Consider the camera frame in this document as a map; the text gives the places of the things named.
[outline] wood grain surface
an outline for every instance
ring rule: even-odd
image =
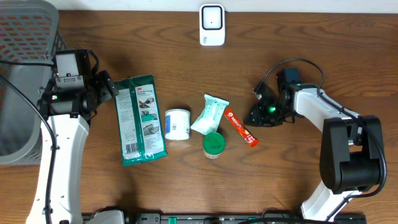
[[[397,223],[398,15],[227,13],[226,42],[199,44],[195,12],[62,11],[59,29],[71,49],[92,49],[114,80],[154,74],[161,120],[188,108],[191,123],[205,93],[229,100],[243,119],[256,102],[252,88],[271,66],[302,57],[326,73],[325,91],[360,114],[382,122],[388,176],[373,198],[353,200],[345,212],[368,223]],[[319,82],[309,65],[306,82]],[[267,83],[276,90],[275,75]],[[206,158],[203,135],[166,141],[168,156],[122,167],[114,101],[100,106],[83,153],[81,209],[120,205],[132,212],[259,213],[297,209],[320,182],[321,133],[306,119],[276,128],[248,127],[260,143],[250,148],[226,119],[226,149]],[[36,191],[38,166],[0,167],[0,223],[24,223]]]

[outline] gray plastic basket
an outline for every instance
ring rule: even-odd
[[[67,46],[58,32],[58,11],[45,1],[0,1],[0,59],[43,62]],[[50,67],[0,63],[4,75],[32,102],[53,74]],[[12,89],[0,81],[0,165],[40,164],[40,119]]]

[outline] white background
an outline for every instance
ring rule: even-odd
[[[398,13],[398,0],[46,0],[57,9],[198,11],[220,3],[229,12],[365,12]]]

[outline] red stick packet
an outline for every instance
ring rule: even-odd
[[[244,127],[242,122],[236,117],[236,115],[232,112],[231,108],[227,108],[224,111],[224,116],[228,119],[229,122],[239,131],[239,134],[242,135],[244,140],[246,140],[251,147],[255,146],[259,143],[259,141],[250,134],[250,132]]]

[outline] jar lid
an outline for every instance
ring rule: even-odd
[[[209,133],[203,140],[203,149],[210,155],[218,155],[224,151],[225,138],[220,133]]]

